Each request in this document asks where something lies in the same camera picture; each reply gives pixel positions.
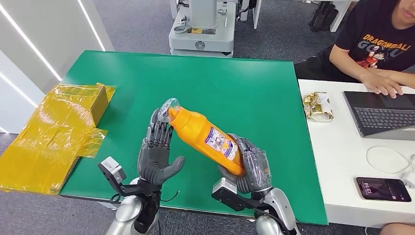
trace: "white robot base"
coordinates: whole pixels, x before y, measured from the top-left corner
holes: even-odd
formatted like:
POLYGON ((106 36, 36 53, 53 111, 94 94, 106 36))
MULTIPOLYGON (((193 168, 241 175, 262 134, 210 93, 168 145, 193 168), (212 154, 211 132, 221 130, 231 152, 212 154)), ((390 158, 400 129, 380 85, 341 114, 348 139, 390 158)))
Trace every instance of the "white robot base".
POLYGON ((171 54, 232 57, 235 19, 236 5, 233 2, 217 3, 215 27, 192 25, 189 7, 181 7, 169 34, 171 54), (175 28, 184 25, 182 19, 185 16, 189 18, 185 30, 182 33, 177 33, 175 28))

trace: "laptop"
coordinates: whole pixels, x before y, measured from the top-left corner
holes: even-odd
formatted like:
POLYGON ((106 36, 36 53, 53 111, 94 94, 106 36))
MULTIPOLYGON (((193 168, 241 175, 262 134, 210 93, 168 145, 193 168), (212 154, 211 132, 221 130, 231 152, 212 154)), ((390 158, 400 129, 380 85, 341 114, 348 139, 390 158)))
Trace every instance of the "laptop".
POLYGON ((363 138, 415 141, 415 94, 343 94, 363 138))

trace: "yellow plastic bag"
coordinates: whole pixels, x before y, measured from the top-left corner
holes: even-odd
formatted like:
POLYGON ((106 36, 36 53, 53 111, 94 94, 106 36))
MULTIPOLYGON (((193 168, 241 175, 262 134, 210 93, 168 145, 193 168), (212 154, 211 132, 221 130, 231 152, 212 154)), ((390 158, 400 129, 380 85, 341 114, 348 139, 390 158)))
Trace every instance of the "yellow plastic bag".
POLYGON ((98 152, 107 131, 96 129, 96 117, 114 92, 103 85, 55 86, 0 157, 0 188, 58 194, 78 157, 98 152))

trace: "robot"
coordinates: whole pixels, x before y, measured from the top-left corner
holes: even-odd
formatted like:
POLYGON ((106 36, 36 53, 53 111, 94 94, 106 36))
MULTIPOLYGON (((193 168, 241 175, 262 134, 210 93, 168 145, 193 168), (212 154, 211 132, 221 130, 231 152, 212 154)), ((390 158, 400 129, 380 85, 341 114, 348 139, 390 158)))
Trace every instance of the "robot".
MULTIPOLYGON (((157 120, 158 109, 151 116, 147 135, 138 156, 139 177, 129 185, 122 167, 108 157, 98 164, 110 185, 117 192, 112 198, 124 200, 115 215, 107 235, 149 234, 158 221, 161 188, 163 183, 177 174, 184 165, 178 157, 169 165, 170 140, 173 127, 157 120)), ((300 235, 293 210, 285 193, 271 185, 271 172, 265 152, 248 139, 230 136, 243 153, 245 175, 237 177, 218 166, 222 178, 213 186, 212 197, 235 211, 252 209, 259 235, 300 235), (237 194, 250 193, 251 198, 237 194)))

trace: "human hand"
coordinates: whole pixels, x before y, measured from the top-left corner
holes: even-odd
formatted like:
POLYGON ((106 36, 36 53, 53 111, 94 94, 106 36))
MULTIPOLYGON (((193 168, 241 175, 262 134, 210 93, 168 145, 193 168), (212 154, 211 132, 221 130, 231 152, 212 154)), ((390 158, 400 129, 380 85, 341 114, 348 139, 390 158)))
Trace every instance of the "human hand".
POLYGON ((392 98, 396 98, 395 91, 398 94, 403 94, 401 86, 387 78, 386 70, 369 68, 368 71, 360 77, 360 81, 376 94, 382 93, 383 95, 390 95, 392 98))

